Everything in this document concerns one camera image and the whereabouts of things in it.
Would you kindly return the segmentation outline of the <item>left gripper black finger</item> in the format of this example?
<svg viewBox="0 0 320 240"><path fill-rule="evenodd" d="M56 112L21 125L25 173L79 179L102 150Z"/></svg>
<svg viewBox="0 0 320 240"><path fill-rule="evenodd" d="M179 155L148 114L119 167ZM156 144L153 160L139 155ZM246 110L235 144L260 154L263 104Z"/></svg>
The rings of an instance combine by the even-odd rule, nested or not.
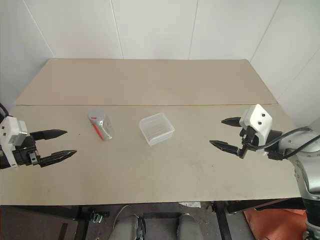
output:
<svg viewBox="0 0 320 240"><path fill-rule="evenodd" d="M64 161L67 158L70 158L72 155L74 155L77 152L77 150L62 150L55 153L52 153L49 156L41 157L38 160L38 164L41 168L47 167L53 164L60 163Z"/></svg>
<svg viewBox="0 0 320 240"><path fill-rule="evenodd" d="M38 140L50 140L50 139L58 138L59 136L62 136L66 133L67 131L65 130L50 129L50 130L30 132L29 135L33 137L35 141L38 141Z"/></svg>

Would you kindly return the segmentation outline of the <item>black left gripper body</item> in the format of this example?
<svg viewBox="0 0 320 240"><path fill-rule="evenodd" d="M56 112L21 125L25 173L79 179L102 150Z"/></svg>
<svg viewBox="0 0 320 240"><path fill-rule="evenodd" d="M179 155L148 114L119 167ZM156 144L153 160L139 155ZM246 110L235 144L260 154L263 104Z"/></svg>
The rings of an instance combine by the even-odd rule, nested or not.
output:
<svg viewBox="0 0 320 240"><path fill-rule="evenodd" d="M15 146L12 153L18 166L40 165L36 141L41 139L40 135L33 134L27 136L20 146Z"/></svg>

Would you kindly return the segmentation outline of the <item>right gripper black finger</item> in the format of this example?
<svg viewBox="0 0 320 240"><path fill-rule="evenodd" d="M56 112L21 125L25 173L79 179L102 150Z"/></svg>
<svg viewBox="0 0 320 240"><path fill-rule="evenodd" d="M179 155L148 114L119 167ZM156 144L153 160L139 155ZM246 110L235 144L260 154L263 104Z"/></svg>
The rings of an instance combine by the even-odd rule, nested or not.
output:
<svg viewBox="0 0 320 240"><path fill-rule="evenodd" d="M243 156L244 152L242 149L230 145L227 142L224 141L219 141L219 140L210 140L209 141L213 146L215 146L216 148L220 149L223 152L227 152L236 156Z"/></svg>
<svg viewBox="0 0 320 240"><path fill-rule="evenodd" d="M240 124L241 117L229 117L221 121L222 124L232 127L242 127Z"/></svg>

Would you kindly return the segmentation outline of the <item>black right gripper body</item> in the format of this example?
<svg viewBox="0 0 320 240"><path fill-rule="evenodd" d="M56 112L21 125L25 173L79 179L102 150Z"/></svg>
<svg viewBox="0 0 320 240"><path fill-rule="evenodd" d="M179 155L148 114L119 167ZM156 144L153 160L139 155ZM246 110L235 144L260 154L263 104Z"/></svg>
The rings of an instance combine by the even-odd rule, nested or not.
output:
<svg viewBox="0 0 320 240"><path fill-rule="evenodd" d="M255 129L251 126L247 126L246 129L243 128L239 135L242 137L242 148L238 150L238 156L243 159L247 151L255 152L257 150L258 137L256 136Z"/></svg>

